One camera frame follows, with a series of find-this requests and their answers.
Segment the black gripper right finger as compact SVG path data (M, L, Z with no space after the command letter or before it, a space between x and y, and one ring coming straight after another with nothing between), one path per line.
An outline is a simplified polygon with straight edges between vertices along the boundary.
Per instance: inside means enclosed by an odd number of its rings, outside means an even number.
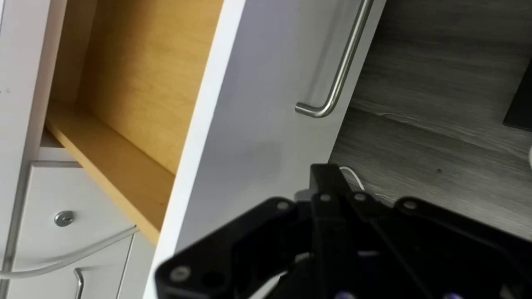
M354 211L423 299L532 299L529 240L419 197L358 191Z

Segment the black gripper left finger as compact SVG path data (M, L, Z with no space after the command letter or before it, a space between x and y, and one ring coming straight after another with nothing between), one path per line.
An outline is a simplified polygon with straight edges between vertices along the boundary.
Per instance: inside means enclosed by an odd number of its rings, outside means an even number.
M338 299L356 292L351 189L336 164L314 164L308 197L270 197L176 252L155 272L158 299Z

